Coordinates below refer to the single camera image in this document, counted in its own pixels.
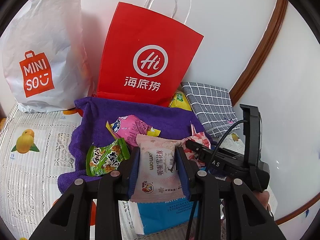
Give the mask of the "person's right hand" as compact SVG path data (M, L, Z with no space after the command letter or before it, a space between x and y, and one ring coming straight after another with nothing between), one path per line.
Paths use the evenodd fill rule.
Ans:
M270 210L270 205L268 203L270 194L268 191L256 192L255 196L266 210Z

